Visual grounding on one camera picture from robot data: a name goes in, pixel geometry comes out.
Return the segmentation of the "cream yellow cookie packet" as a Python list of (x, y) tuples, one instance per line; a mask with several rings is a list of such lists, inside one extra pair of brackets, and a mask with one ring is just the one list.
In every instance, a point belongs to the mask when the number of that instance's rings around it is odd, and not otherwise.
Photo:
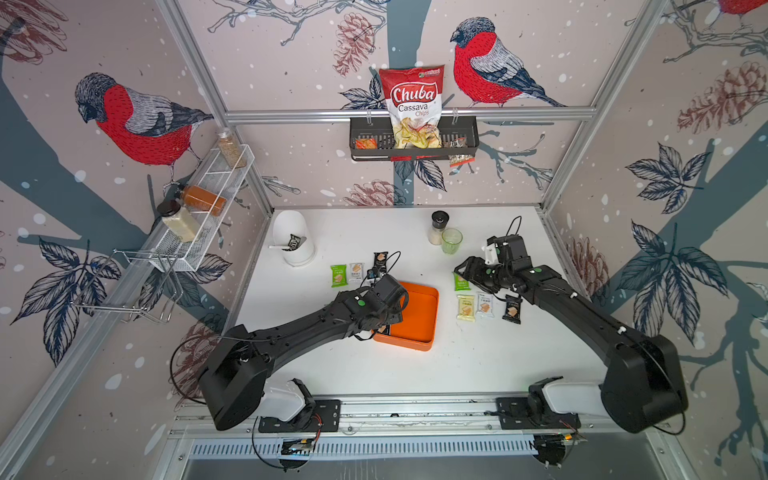
[(457, 296), (457, 319), (467, 322), (476, 321), (476, 296), (460, 294)]

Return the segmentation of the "orange storage box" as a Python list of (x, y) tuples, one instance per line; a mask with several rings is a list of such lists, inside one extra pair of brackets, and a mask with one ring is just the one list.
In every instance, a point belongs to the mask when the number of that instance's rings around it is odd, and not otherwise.
[(383, 333), (377, 332), (373, 340), (417, 351), (432, 348), (438, 319), (439, 292), (429, 286), (402, 282), (409, 294), (408, 306), (402, 312), (400, 323), (388, 326)]

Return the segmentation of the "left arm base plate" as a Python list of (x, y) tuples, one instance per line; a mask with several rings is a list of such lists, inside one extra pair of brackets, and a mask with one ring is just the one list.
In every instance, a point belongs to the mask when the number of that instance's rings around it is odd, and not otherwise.
[(259, 433), (325, 433), (339, 428), (341, 401), (338, 399), (315, 400), (305, 406), (289, 421), (274, 417), (261, 418)]

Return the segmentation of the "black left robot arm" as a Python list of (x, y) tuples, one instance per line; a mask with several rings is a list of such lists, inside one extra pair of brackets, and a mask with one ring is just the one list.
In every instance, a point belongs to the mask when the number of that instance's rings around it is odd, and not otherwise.
[(398, 324), (408, 304), (405, 287), (386, 274), (289, 323), (252, 332), (242, 325), (228, 330), (196, 376), (215, 428), (229, 430), (253, 414), (267, 380), (284, 365), (327, 343)]

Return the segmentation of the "black cookie packet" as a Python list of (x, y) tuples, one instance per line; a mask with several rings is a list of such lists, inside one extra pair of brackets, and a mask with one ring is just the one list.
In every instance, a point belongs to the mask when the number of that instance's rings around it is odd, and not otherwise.
[(505, 309), (504, 309), (502, 318), (505, 321), (508, 321), (510, 323), (520, 324), (521, 323), (521, 305), (522, 305), (521, 297), (506, 295), (504, 302), (505, 302)]
[(373, 270), (374, 273), (377, 276), (381, 276), (387, 273), (388, 267), (387, 262), (389, 258), (389, 252), (388, 251), (381, 251), (381, 252), (375, 252), (374, 253), (374, 263), (373, 263)]

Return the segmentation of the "white cookie packet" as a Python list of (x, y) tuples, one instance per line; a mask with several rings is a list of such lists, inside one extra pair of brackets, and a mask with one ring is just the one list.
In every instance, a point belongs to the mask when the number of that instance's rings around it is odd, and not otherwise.
[(348, 264), (348, 280), (353, 282), (362, 282), (366, 278), (366, 269), (363, 262), (353, 262)]
[(477, 295), (476, 317), (483, 319), (492, 319), (494, 317), (495, 297), (486, 293)]

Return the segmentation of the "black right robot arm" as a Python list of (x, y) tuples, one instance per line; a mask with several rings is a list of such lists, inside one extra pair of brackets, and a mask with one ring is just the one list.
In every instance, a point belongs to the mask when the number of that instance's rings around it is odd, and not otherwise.
[(489, 266), (469, 257), (454, 273), (487, 293), (519, 294), (562, 322), (606, 366), (601, 406), (623, 430), (638, 433), (688, 409), (677, 349), (666, 337), (645, 334), (602, 312), (547, 265)]

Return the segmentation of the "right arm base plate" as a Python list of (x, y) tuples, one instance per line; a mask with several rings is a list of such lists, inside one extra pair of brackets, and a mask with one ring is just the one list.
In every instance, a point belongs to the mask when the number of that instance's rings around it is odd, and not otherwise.
[(531, 397), (497, 397), (496, 410), (502, 430), (579, 430), (578, 415), (555, 413), (544, 400)]

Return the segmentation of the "green cookie packet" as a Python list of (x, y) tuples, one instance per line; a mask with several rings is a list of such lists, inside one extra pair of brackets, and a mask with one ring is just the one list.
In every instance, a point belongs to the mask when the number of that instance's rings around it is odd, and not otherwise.
[(332, 265), (331, 274), (332, 274), (331, 286), (333, 288), (343, 287), (348, 285), (346, 264)]
[(468, 280), (464, 279), (462, 276), (458, 274), (454, 274), (454, 290), (456, 292), (470, 291), (471, 289), (472, 287)]

